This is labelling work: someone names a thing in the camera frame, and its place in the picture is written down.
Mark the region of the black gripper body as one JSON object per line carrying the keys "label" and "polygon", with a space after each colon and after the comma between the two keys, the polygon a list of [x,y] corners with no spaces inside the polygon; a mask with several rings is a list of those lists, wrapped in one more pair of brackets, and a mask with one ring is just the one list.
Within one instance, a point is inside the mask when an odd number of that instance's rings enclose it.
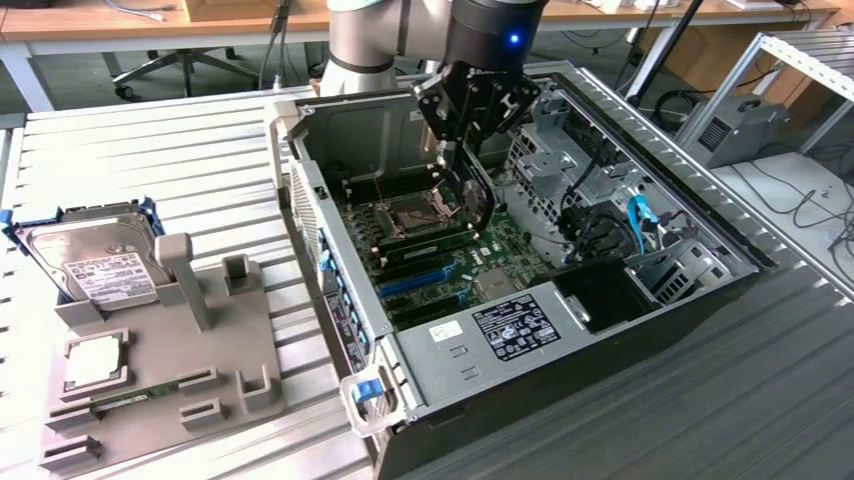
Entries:
{"label": "black gripper body", "polygon": [[545,1],[453,1],[442,81],[497,75],[519,83],[545,7]]}

